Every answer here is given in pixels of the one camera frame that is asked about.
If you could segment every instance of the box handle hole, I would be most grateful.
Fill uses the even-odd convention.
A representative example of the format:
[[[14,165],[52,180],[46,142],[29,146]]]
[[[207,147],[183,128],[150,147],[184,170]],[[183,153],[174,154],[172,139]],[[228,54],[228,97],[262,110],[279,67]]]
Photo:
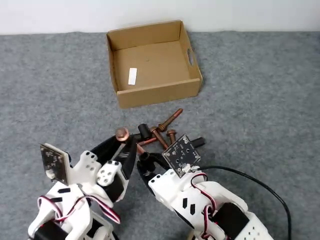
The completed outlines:
[[[194,56],[190,48],[188,48],[186,54],[188,55],[189,64],[192,66],[194,64]]]

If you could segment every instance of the red and white wire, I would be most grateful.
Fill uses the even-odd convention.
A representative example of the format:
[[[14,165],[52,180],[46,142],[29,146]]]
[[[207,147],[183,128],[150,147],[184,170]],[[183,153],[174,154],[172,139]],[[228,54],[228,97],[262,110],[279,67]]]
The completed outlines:
[[[200,189],[199,187],[197,187],[194,183],[193,183],[193,180],[196,178],[196,177],[199,177],[199,176],[203,176],[205,177],[205,181],[208,180],[208,176],[207,174],[205,174],[204,172],[200,172],[200,173],[197,173],[196,175],[194,175],[191,179],[191,186],[195,189],[198,189],[201,194],[203,194],[204,196],[206,196],[209,200],[210,200],[210,203],[211,204],[208,204],[204,207],[203,209],[203,218],[204,218],[204,231],[203,231],[203,234],[201,235],[201,237],[203,239],[208,239],[209,237],[212,237],[210,234],[207,233],[207,230],[208,230],[208,222],[209,222],[209,216],[212,217],[214,215],[214,212],[217,208],[217,204],[216,204],[216,201],[214,200],[214,198],[212,196],[210,196],[208,193],[206,193],[205,191],[203,191],[202,189]]]
[[[55,204],[50,198],[48,198],[46,196],[41,195],[38,197],[37,204],[38,204],[39,209],[40,209],[41,203],[43,201],[48,202],[52,206],[52,209],[55,211],[58,218],[62,217],[63,213],[62,213],[61,209],[57,206],[57,204]]]
[[[57,213],[57,216],[58,216],[58,218],[55,219],[57,222],[63,222],[64,220],[66,220],[76,210],[77,204],[83,199],[90,199],[90,200],[96,201],[99,204],[104,215],[106,215],[108,218],[110,218],[112,221],[114,221],[117,224],[120,224],[121,222],[120,216],[114,210],[112,210],[112,208],[110,208],[108,205],[106,205],[104,202],[102,202],[100,199],[98,199],[93,195],[84,195],[78,198],[73,204],[73,206],[71,207],[71,209],[69,210],[69,212],[64,216],[60,208],[51,199],[49,199],[46,196],[40,196],[38,198],[38,207],[40,207],[39,199],[46,200],[53,206],[53,210]]]
[[[210,234],[207,233],[208,230],[208,221],[209,221],[209,214],[213,213],[212,207],[210,205],[207,205],[204,207],[203,215],[204,215],[204,231],[201,237],[203,239],[208,239],[209,237],[212,237]]]
[[[208,193],[206,193],[205,191],[203,191],[202,189],[200,189],[199,187],[197,187],[194,183],[193,183],[193,180],[196,178],[196,177],[199,177],[199,176],[203,176],[205,177],[205,181],[208,180],[208,176],[207,174],[205,174],[204,172],[200,172],[200,173],[197,173],[196,175],[194,175],[191,179],[191,186],[194,187],[195,189],[198,189],[203,195],[205,195],[211,202],[211,205],[212,205],[212,214],[215,212],[216,210],[216,207],[217,207],[217,204],[216,204],[216,201],[214,200],[214,198],[212,196],[210,196]]]

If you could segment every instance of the cardboard box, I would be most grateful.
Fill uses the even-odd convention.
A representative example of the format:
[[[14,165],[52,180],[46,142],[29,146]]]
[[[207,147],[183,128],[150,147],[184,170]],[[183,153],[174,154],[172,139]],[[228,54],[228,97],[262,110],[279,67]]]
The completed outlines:
[[[119,106],[131,108],[196,96],[202,75],[180,20],[109,31],[110,75]],[[130,68],[137,68],[129,85]]]

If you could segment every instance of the circuit board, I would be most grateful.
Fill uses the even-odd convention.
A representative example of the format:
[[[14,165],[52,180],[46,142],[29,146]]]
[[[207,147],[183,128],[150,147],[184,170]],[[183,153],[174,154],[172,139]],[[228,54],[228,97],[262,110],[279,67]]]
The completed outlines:
[[[166,149],[162,156],[179,178],[186,174],[184,168],[187,164],[192,167],[201,158],[185,134]]]
[[[69,159],[66,159],[67,153],[48,143],[40,144],[40,150],[45,174],[50,179],[68,185],[66,164],[69,164]]]

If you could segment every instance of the black cable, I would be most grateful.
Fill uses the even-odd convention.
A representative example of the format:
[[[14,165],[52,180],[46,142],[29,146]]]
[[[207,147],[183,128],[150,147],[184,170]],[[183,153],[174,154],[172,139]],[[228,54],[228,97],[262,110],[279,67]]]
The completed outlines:
[[[247,179],[250,179],[252,181],[254,181],[255,183],[259,184],[260,186],[264,187],[265,189],[267,189],[270,193],[272,193],[272,195],[274,195],[279,201],[280,203],[283,205],[284,210],[286,212],[287,215],[287,221],[288,221],[288,240],[291,240],[291,235],[292,235],[292,227],[291,227],[291,214],[290,214],[290,210],[286,204],[286,202],[274,191],[272,190],[268,185],[266,185],[265,183],[263,183],[262,181],[254,178],[253,176],[250,176],[242,171],[238,171],[236,169],[230,168],[230,167],[226,167],[226,166],[217,166],[217,165],[211,165],[211,166],[202,166],[200,168],[195,169],[195,171],[201,171],[201,170],[208,170],[208,169],[222,169],[222,170],[226,170],[235,174],[238,174],[240,176],[243,176]]]

